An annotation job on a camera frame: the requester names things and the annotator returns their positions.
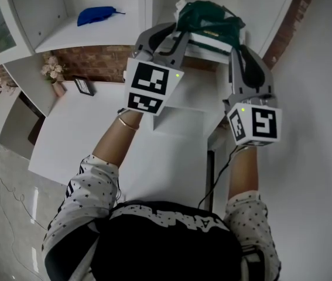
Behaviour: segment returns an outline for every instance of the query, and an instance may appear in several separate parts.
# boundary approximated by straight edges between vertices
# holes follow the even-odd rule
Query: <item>white flowers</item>
[[[47,64],[42,67],[41,74],[46,76],[47,79],[56,79],[60,73],[62,73],[64,67],[58,64],[56,56],[51,56],[47,60]]]

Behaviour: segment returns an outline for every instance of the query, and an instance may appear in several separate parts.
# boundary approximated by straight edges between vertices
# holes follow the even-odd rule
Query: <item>flower vase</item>
[[[55,94],[60,98],[62,97],[65,93],[66,90],[64,89],[64,87],[60,84],[60,82],[55,81],[52,83],[52,86],[54,88],[54,92]]]

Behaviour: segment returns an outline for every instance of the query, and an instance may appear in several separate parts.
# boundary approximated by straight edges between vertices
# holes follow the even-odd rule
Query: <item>white floor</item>
[[[16,188],[17,198],[24,195],[25,207],[37,222],[47,228],[64,199],[66,187],[31,173],[28,165],[28,160],[0,147],[0,178],[8,189]],[[0,195],[15,236],[13,241],[11,227],[0,206],[0,281],[48,281],[40,253],[46,231],[28,216],[23,205],[3,185],[0,186]],[[40,279],[25,269],[16,257]]]

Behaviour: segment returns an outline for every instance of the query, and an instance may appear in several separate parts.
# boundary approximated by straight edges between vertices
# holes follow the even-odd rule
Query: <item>person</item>
[[[223,220],[164,201],[114,207],[118,170],[141,118],[135,111],[120,113],[69,182],[42,245],[50,280],[277,280],[280,261],[258,193],[255,147],[233,159]]]

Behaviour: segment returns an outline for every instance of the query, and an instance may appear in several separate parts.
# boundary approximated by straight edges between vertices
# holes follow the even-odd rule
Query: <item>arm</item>
[[[242,280],[278,280],[281,264],[258,193],[256,148],[234,158],[228,199],[224,221],[241,244]]]
[[[138,129],[142,114],[128,111],[112,123],[93,154],[80,163],[57,215],[49,224],[42,256],[51,281],[83,279],[101,232],[97,218],[109,215],[117,195],[118,168]],[[79,253],[68,253],[74,246]]]

